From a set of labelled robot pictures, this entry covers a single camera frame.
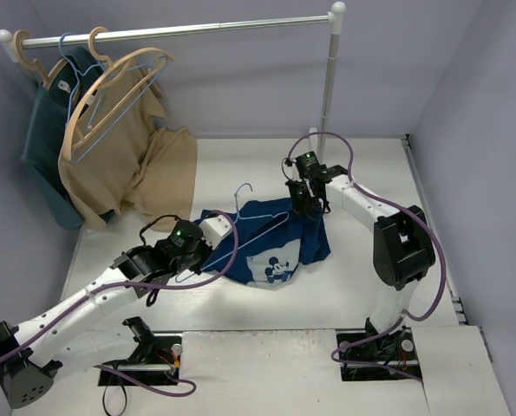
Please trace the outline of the blue Mickey Mouse t-shirt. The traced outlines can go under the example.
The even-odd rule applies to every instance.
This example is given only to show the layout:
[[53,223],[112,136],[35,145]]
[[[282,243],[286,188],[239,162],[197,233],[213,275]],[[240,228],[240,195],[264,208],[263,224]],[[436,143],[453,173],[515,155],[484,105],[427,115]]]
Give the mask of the blue Mickey Mouse t-shirt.
[[[289,219],[243,249],[225,273],[228,280],[257,289],[280,289],[297,272],[300,265],[321,262],[330,254],[323,214],[312,218],[293,212],[290,198],[251,200],[240,208],[242,217],[290,213]],[[269,220],[241,221],[236,225],[238,246],[251,238]]]

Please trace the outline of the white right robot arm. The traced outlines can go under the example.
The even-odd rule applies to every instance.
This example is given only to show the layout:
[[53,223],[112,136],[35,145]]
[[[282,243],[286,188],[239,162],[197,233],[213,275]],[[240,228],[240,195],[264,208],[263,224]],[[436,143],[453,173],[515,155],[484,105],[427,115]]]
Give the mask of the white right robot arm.
[[353,180],[346,168],[321,164],[314,152],[286,158],[281,168],[292,170],[285,184],[296,214],[324,214],[333,203],[372,233],[373,266],[383,288],[366,320],[363,345],[383,357],[395,346],[390,329],[404,317],[418,282],[435,263],[423,210],[397,207]]

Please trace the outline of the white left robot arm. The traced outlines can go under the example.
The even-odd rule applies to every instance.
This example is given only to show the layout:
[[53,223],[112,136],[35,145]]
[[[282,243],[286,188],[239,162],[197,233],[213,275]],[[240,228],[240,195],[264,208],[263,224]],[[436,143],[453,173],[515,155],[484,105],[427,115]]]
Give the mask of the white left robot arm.
[[195,222],[177,219],[155,244],[142,241],[122,252],[85,288],[27,321],[0,322],[0,387],[13,410],[42,398],[56,381],[109,361],[141,364],[153,354],[154,335],[139,317],[118,329],[96,331],[96,323],[145,296],[170,290],[169,280],[205,262],[228,237],[234,221],[211,211]]

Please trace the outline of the beige hanging shirt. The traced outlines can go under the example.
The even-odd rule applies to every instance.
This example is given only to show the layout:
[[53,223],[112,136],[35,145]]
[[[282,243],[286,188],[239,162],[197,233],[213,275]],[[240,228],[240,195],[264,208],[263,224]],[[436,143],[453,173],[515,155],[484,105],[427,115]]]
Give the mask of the beige hanging shirt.
[[157,127],[165,116],[148,89],[80,162],[59,158],[60,178],[86,228],[104,230],[108,213],[136,211],[162,232],[173,228],[174,215],[189,217],[198,144],[185,127]]

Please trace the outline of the wooden hanger with beige shirt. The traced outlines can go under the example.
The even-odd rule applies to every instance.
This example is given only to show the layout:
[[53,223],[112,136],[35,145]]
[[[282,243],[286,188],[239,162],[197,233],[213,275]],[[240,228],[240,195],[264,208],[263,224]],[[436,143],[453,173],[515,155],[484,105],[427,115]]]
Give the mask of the wooden hanger with beige shirt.
[[[174,58],[165,50],[155,47],[137,49],[131,54],[125,55],[117,61],[113,61],[110,56],[98,54],[95,50],[96,37],[100,34],[110,35],[110,32],[103,27],[95,27],[92,29],[88,35],[88,49],[93,57],[106,64],[106,70],[81,97],[74,112],[68,118],[63,137],[64,149],[62,150],[63,158],[67,161],[72,160],[75,149],[82,147],[87,141],[91,140],[91,138],[108,123],[108,120],[113,118],[115,113],[129,102],[129,104],[124,108],[124,111],[115,118],[115,120],[108,126],[108,129],[96,140],[96,142],[98,142],[111,128],[113,128],[118,120],[125,115],[130,107],[139,100],[146,90],[152,87],[157,75],[165,69],[167,64],[174,61]],[[140,65],[132,67],[131,64],[138,55],[144,54],[154,54],[154,65],[152,68],[122,96],[115,106],[104,117],[102,117],[97,124],[94,126],[88,125],[88,132],[86,134],[84,134],[82,130],[79,130],[77,128],[78,120],[82,115],[82,110],[88,104],[90,97],[93,95],[93,92],[96,92],[97,98],[99,98],[106,88],[112,87],[124,76],[126,72],[141,68]]]

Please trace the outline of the dark teal hanging shirt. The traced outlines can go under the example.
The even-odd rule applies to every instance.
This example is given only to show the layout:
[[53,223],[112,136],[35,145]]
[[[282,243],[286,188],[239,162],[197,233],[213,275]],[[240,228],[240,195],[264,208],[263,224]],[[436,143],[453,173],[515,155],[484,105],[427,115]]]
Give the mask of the dark teal hanging shirt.
[[70,200],[58,170],[71,89],[66,81],[59,87],[59,77],[69,78],[65,67],[49,88],[38,88],[21,161],[56,223],[72,231],[81,228],[84,220]]

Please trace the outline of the silver clothes rack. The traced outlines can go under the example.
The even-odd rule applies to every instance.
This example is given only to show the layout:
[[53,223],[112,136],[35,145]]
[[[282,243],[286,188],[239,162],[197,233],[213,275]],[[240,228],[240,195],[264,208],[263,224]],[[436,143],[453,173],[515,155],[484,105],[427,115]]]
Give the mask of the silver clothes rack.
[[[317,129],[310,132],[311,134],[315,134],[317,136],[317,156],[322,158],[324,156],[326,146],[326,129],[328,128],[329,124],[330,107],[335,85],[336,62],[338,57],[340,37],[343,32],[343,19],[345,11],[345,3],[335,2],[332,4],[331,9],[326,14],[319,16],[269,18],[237,22],[201,23],[145,29],[126,29],[99,34],[95,36],[95,41],[99,43],[119,42],[235,30],[266,29],[273,27],[327,23],[330,26],[330,43],[327,55],[325,81],[323,85],[322,109]],[[15,41],[14,35],[9,30],[0,29],[0,45],[8,57],[16,64],[22,62],[23,51],[26,49],[53,48],[60,44],[80,45],[87,42],[87,34],[43,38],[25,37]]]

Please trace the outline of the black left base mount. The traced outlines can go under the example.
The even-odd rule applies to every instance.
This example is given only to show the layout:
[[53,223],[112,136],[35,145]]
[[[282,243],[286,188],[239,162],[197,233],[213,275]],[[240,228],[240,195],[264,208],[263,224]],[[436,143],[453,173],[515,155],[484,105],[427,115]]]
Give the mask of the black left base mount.
[[182,335],[155,333],[140,317],[123,321],[127,339],[134,343],[125,357],[103,363],[151,387],[177,386],[180,377]]

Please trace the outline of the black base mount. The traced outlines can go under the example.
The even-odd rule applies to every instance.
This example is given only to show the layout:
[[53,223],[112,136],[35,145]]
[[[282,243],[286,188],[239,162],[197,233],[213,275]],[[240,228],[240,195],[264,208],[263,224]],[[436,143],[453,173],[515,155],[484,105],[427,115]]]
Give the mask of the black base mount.
[[134,343],[125,357],[103,363],[151,387],[177,386],[180,377],[182,335],[155,333],[140,317],[123,321],[127,339]]
[[342,382],[421,379],[422,372],[410,328],[359,346],[351,343],[369,336],[364,331],[338,332],[335,354]]

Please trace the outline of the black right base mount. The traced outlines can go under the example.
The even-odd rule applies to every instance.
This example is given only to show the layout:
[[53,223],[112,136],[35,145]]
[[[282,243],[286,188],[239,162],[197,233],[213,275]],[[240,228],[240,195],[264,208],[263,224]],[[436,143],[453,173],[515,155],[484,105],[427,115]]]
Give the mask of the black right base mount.
[[359,346],[351,343],[369,336],[364,331],[338,332],[335,354],[342,382],[421,379],[422,372],[410,328]]

